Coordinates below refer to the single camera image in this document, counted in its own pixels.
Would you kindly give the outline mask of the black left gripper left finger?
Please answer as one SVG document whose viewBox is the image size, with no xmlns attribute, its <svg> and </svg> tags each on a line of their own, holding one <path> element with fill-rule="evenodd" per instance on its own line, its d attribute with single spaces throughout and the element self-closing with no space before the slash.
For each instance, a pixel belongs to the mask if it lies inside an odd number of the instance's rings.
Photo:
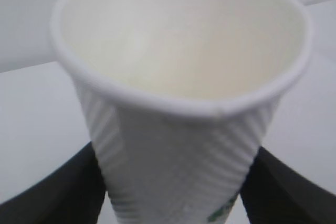
<svg viewBox="0 0 336 224">
<path fill-rule="evenodd" d="M 1 204 L 1 223 L 97 223 L 106 186 L 89 143 L 41 182 Z"/>
</svg>

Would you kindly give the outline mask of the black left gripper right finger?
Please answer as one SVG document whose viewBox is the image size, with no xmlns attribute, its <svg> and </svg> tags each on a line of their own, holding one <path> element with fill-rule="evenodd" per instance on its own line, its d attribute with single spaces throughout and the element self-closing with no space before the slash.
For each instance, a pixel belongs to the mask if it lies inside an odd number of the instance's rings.
<svg viewBox="0 0 336 224">
<path fill-rule="evenodd" d="M 335 223 L 335 195 L 261 147 L 240 190 L 249 222 Z"/>
</svg>

